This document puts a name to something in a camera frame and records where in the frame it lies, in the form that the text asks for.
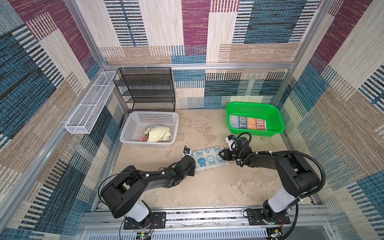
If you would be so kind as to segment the pale green teal towel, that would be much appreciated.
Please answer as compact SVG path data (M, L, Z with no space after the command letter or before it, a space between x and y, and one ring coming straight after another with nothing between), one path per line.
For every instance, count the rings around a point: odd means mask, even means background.
M165 126L151 126L147 128L144 132L144 137L148 137L147 142L157 143L168 141L171 136L171 129Z

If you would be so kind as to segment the blue bunny pattern towel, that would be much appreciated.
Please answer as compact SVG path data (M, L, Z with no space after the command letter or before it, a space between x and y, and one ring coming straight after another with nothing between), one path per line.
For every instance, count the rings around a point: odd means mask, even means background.
M223 146L218 146L191 151L190 156L196 162L196 172L229 165L230 163L219 155L223 149Z

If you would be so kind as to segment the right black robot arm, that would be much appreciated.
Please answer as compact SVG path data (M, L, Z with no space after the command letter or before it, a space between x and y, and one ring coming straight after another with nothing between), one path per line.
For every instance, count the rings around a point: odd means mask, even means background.
M263 221L266 225L289 222L287 210L301 199L319 192L325 185L324 168L313 157L298 151L252 151L250 139L230 135L229 147L219 155L225 161L235 161L239 167L264 168L277 171L282 187L266 200L260 210L248 210L251 224Z

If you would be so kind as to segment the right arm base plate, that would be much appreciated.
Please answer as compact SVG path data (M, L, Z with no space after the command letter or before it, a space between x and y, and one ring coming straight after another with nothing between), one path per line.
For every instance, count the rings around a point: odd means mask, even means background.
M291 223L286 211L275 213L269 208L247 208L243 211L243 216L248 219L250 226L289 225Z

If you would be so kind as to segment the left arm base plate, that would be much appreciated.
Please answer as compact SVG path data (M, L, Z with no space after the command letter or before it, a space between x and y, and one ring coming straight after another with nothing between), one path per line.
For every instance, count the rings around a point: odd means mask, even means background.
M166 225L166 212L150 212L141 222L136 221L131 217L126 217L124 222L124 230L149 230L149 229L164 229Z

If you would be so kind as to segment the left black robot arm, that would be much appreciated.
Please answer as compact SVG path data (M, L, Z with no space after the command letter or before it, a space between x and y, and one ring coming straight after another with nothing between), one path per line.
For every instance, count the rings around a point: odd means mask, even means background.
M151 215L147 204L139 201L145 191L173 188L186 177L193 177L195 170L196 161L188 155L161 171L146 172L128 166L106 183L101 198L115 219L126 217L141 223Z

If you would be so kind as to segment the orange blue lettered towel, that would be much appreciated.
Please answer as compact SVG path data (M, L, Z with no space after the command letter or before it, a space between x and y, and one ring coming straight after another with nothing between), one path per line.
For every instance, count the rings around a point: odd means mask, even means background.
M267 122L263 119L230 115L229 120L235 129L267 131Z

